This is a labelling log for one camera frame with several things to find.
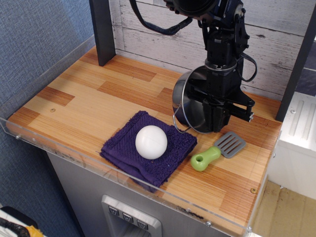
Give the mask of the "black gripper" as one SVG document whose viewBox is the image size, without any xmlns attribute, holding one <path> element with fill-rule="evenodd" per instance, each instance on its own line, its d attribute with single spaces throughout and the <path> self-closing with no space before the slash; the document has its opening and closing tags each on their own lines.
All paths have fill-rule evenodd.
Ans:
<svg viewBox="0 0 316 237">
<path fill-rule="evenodd" d="M 210 132 L 220 132 L 231 116 L 250 122 L 255 102 L 241 91 L 238 66 L 218 70 L 206 67 L 206 93 L 203 113 Z"/>
</svg>

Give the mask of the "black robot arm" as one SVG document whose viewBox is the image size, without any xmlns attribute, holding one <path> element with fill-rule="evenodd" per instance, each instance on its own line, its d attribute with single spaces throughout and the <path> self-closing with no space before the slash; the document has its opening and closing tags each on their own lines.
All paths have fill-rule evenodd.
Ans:
<svg viewBox="0 0 316 237">
<path fill-rule="evenodd" d="M 253 118 L 255 102 L 241 90 L 245 30 L 243 3 L 239 0 L 168 0 L 177 14 L 196 19 L 202 29 L 207 57 L 204 65 L 177 80 L 172 94 L 173 121 L 199 133 L 219 132 L 231 116 Z"/>
</svg>

